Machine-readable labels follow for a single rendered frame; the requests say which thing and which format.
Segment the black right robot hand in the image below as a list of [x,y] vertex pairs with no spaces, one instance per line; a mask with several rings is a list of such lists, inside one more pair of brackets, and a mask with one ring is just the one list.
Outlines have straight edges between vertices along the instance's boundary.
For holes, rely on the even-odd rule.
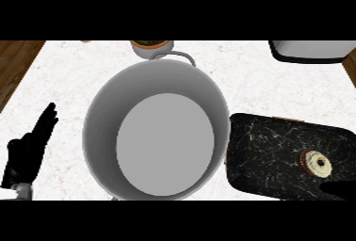
[[347,201],[356,201],[356,181],[326,182],[320,184],[320,191],[335,195]]

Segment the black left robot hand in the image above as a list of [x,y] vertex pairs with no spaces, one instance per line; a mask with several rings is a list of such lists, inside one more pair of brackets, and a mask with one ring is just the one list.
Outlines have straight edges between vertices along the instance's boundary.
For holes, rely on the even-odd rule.
[[8,161],[4,168],[1,188],[31,184],[35,180],[47,142],[59,122],[56,104],[48,103],[35,122],[33,130],[7,144]]

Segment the cream frosted cupcake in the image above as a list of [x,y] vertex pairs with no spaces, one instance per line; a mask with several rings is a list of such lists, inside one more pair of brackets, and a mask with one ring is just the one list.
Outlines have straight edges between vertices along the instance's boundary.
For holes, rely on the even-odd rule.
[[332,165],[320,152],[304,150],[299,155],[299,164],[304,171],[314,177],[326,178],[330,175]]

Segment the black marble tray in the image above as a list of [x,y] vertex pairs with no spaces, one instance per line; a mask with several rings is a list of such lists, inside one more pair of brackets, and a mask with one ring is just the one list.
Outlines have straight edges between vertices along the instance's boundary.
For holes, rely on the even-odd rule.
[[[332,165],[326,178],[299,164],[304,150],[320,152]],[[288,201],[341,201],[320,184],[356,181],[356,133],[344,128],[237,113],[230,116],[226,150],[230,186]]]

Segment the large grey pot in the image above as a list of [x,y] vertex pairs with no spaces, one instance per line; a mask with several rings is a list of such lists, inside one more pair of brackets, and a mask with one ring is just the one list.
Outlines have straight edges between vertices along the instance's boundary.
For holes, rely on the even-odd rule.
[[221,165],[228,129],[226,98],[193,58],[152,56],[119,71],[82,123],[85,164],[112,198],[189,197]]

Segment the grey plant pot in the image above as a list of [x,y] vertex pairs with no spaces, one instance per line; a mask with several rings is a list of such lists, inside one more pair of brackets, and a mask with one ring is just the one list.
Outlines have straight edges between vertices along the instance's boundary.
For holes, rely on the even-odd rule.
[[143,59],[149,59],[155,52],[171,51],[174,48],[171,40],[132,40],[130,45],[132,52]]

